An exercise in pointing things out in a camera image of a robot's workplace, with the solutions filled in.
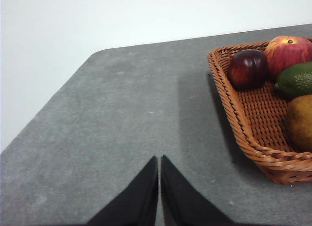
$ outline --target wicker basket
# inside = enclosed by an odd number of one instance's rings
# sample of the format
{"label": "wicker basket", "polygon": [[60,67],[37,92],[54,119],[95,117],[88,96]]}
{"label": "wicker basket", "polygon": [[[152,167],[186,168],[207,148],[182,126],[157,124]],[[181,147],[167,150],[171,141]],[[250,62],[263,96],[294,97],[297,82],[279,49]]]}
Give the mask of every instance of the wicker basket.
{"label": "wicker basket", "polygon": [[244,154],[276,183],[312,181],[312,153],[296,150],[284,126],[289,101],[277,95],[271,82],[258,89],[236,91],[227,79],[233,54],[244,49],[263,51],[268,43],[262,41],[214,49],[208,54],[210,70],[236,142]]}

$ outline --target gray table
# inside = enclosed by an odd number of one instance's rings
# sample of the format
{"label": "gray table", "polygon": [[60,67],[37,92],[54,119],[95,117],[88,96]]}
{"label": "gray table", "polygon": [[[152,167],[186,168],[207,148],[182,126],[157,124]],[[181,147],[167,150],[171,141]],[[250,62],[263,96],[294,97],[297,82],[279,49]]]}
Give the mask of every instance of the gray table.
{"label": "gray table", "polygon": [[312,25],[93,54],[2,152],[1,224],[84,223],[166,154],[236,222],[312,225],[312,183],[275,184],[243,155],[207,76],[213,48],[279,35]]}

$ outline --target apple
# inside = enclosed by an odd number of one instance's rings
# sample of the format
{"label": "apple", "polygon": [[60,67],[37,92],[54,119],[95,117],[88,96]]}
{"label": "apple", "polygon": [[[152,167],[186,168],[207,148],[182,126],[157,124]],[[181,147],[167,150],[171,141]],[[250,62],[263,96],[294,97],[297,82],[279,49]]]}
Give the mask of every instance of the apple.
{"label": "apple", "polygon": [[269,78],[275,80],[287,67],[312,61],[312,42],[302,37],[279,36],[271,40],[264,54],[269,64]]}
{"label": "apple", "polygon": [[236,90],[258,88],[268,75],[267,57],[260,50],[247,49],[233,55],[228,79]]}

